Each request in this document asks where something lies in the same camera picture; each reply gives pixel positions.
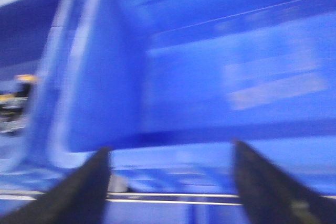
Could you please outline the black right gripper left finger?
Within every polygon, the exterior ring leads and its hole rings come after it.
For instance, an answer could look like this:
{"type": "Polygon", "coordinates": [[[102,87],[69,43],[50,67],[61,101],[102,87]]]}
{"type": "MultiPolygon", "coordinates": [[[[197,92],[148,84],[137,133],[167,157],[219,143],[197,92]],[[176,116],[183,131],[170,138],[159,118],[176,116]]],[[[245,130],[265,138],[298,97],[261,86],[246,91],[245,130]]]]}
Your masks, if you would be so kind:
{"type": "Polygon", "coordinates": [[[102,223],[110,180],[109,148],[36,200],[1,217],[1,223],[102,223]]]}

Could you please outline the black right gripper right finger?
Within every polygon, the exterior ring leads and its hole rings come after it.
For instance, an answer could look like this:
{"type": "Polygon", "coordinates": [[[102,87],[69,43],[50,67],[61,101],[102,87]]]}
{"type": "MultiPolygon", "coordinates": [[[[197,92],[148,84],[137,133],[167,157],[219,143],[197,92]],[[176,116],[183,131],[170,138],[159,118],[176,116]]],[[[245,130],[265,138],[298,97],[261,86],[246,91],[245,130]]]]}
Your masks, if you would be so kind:
{"type": "Polygon", "coordinates": [[[299,183],[243,141],[234,141],[234,181],[250,223],[335,223],[335,201],[299,183]]]}

